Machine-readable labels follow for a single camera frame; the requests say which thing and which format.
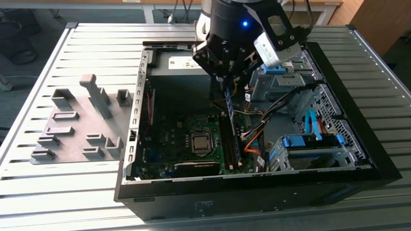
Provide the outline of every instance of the floor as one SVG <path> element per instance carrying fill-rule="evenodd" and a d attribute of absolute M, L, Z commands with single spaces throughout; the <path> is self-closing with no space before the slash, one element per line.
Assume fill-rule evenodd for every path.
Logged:
<path fill-rule="evenodd" d="M 156 23 L 166 22 L 168 12 L 154 11 Z M 173 14 L 178 21 L 184 11 L 177 10 Z M 189 12 L 189 22 L 198 18 L 200 11 Z M 14 85 L 14 90 L 0 91 L 0 127 L 10 127 L 18 114 L 25 98 L 34 84 L 35 76 L 39 75 L 49 54 L 53 50 L 66 22 L 82 23 L 144 23 L 144 15 L 140 10 L 59 10 L 58 17 L 53 18 L 49 10 L 34 10 L 34 15 L 41 26 L 41 32 L 29 37 L 37 51 L 37 59 L 25 65 L 13 65 L 0 56 L 1 74 Z M 389 66 L 394 67 L 393 72 L 411 87 L 411 42 L 405 44 L 398 40 L 384 56 Z M 5 137 L 5 132 L 0 130 L 0 141 Z"/>

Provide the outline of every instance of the orange wire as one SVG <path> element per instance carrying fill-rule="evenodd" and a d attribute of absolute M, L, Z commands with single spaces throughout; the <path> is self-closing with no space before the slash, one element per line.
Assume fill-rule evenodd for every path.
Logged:
<path fill-rule="evenodd" d="M 257 150 L 253 150 L 253 149 L 246 149 L 246 150 L 245 150 L 245 152 L 246 152 L 246 153 L 254 153 L 254 154 L 258 154 L 258 151 L 257 151 Z"/>
<path fill-rule="evenodd" d="M 261 131 L 262 131 L 262 129 L 256 133 L 254 137 L 252 137 L 249 143 L 246 144 L 246 146 L 245 146 L 245 148 L 244 148 L 244 151 L 249 148 L 252 141 L 254 141 L 254 139 L 256 139 L 257 136 L 260 135 Z"/>

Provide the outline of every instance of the white table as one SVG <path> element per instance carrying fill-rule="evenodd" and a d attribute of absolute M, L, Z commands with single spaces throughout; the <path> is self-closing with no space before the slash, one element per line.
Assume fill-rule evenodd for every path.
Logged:
<path fill-rule="evenodd" d="M 326 25 L 330 16 L 334 12 L 337 5 L 329 2 L 326 5 L 312 5 L 310 9 L 313 12 L 321 12 L 320 17 L 316 21 L 316 25 Z M 43 3 L 43 2 L 0 2 L 0 8 L 27 8 L 27 9 L 138 9 L 144 11 L 145 23 L 154 23 L 153 10 L 172 10 L 173 4 L 78 4 L 78 3 Z M 177 9 L 182 9 L 184 6 L 177 4 Z M 200 10 L 201 5 L 193 4 L 192 10 Z M 284 11 L 292 11 L 292 6 L 285 5 Z M 301 5 L 294 6 L 294 11 L 305 11 L 305 7 Z"/>
<path fill-rule="evenodd" d="M 78 24 L 65 29 L 0 147 L 0 228 L 236 231 L 408 231 L 411 224 L 411 94 L 354 30 L 316 26 L 309 40 L 328 57 L 402 179 L 329 206 L 144 223 L 113 202 L 117 161 L 33 166 L 33 144 L 54 88 L 94 73 L 106 93 L 136 89 L 144 40 L 193 40 L 193 26 Z"/>

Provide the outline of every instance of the ram slot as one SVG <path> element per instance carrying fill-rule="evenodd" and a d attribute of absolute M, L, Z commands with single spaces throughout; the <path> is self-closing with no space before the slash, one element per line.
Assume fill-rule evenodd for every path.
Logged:
<path fill-rule="evenodd" d="M 237 158 L 234 151 L 234 142 L 230 131 L 230 123 L 226 113 L 221 112 L 218 116 L 218 124 L 220 124 L 220 135 L 221 135 L 221 146 L 224 152 L 224 165 L 226 169 L 236 168 Z"/>
<path fill-rule="evenodd" d="M 225 102 L 226 102 L 226 108 L 228 108 L 228 115 L 229 115 L 229 123 L 230 123 L 230 130 L 232 130 L 232 143 L 234 147 L 234 155 L 237 160 L 237 165 L 241 166 L 241 155 L 240 155 L 240 146 L 238 146 L 238 139 L 237 139 L 237 133 L 236 133 L 236 125 L 233 122 L 233 107 L 232 107 L 232 101 L 230 101 L 230 93 L 226 88 L 225 92 Z"/>

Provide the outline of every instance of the sheet metal panel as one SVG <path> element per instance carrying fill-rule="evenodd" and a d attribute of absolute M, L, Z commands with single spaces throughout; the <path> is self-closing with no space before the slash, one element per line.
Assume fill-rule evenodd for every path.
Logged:
<path fill-rule="evenodd" d="M 15 230 L 408 230 L 411 224 L 411 101 L 398 81 L 364 42 L 344 26 L 317 26 L 309 40 L 320 43 L 402 179 L 364 191 L 330 206 L 285 211 L 160 220 L 144 223 L 113 202 L 115 161 L 33 166 L 35 139 L 51 111 L 54 88 L 77 87 L 79 74 L 94 73 L 97 85 L 133 91 L 144 40 L 190 40 L 190 26 L 78 24 L 66 30 L 27 98 L 1 150 L 0 228 Z"/>

